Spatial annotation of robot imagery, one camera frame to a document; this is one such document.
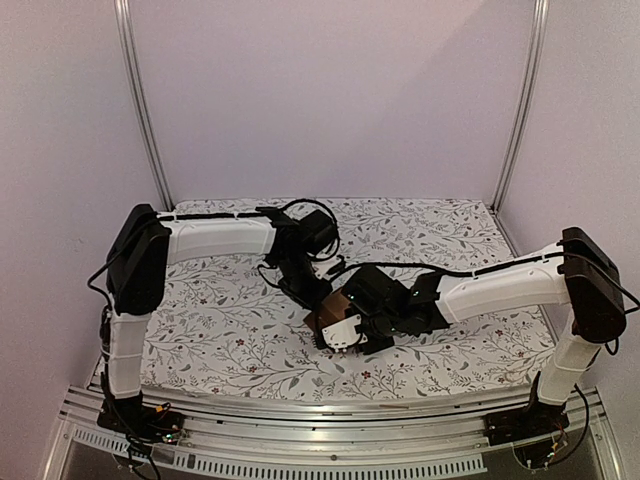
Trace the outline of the brown cardboard box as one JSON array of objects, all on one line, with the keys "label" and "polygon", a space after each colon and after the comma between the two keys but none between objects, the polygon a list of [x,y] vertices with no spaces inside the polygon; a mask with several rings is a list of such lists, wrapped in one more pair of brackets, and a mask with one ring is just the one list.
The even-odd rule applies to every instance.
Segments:
[{"label": "brown cardboard box", "polygon": [[319,329],[334,324],[354,314],[350,309],[350,301],[337,290],[326,297],[321,305],[307,314],[304,324],[312,331],[313,342]]}]

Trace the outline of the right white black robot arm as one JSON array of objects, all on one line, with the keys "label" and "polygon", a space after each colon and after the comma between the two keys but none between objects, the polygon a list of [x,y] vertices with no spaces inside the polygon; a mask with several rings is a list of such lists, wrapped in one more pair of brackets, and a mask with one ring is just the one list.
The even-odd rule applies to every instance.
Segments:
[{"label": "right white black robot arm", "polygon": [[444,325],[488,313],[535,305],[570,308],[570,318],[552,358],[538,376],[533,400],[517,415],[517,427],[537,436],[552,424],[555,406],[601,346],[618,339],[627,326],[625,300],[609,256],[579,227],[528,256],[470,272],[428,267],[411,287],[386,275],[377,264],[358,268],[340,290],[360,314],[358,336],[374,343],[397,334],[419,336]]}]

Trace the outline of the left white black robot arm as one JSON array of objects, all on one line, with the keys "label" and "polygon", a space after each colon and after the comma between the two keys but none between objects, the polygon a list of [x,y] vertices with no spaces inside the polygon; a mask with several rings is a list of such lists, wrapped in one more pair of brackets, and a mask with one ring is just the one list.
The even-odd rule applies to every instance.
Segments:
[{"label": "left white black robot arm", "polygon": [[148,426],[141,393],[144,338],[162,303],[167,268],[205,257],[257,255],[280,272],[276,286],[306,310],[332,291],[330,277],[343,266],[337,220],[318,207],[301,219],[283,207],[209,214],[160,213],[148,204],[127,217],[99,273],[106,277],[101,328],[111,419],[128,434]]}]

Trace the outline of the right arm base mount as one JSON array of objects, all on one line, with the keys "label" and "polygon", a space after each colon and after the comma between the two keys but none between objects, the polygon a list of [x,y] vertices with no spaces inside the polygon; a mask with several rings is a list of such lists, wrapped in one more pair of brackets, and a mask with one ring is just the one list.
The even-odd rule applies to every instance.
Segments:
[{"label": "right arm base mount", "polygon": [[552,405],[540,400],[540,376],[540,373],[536,375],[525,406],[488,413],[482,417],[484,435],[491,446],[551,434],[570,425],[565,403]]}]

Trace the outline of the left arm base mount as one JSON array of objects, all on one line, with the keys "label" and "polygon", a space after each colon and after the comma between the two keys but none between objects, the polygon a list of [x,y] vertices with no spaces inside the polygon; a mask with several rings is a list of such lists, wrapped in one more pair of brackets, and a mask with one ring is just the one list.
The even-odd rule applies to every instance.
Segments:
[{"label": "left arm base mount", "polygon": [[97,425],[139,442],[176,443],[183,434],[185,416],[166,402],[156,407],[143,404],[143,395],[116,399],[104,394]]}]

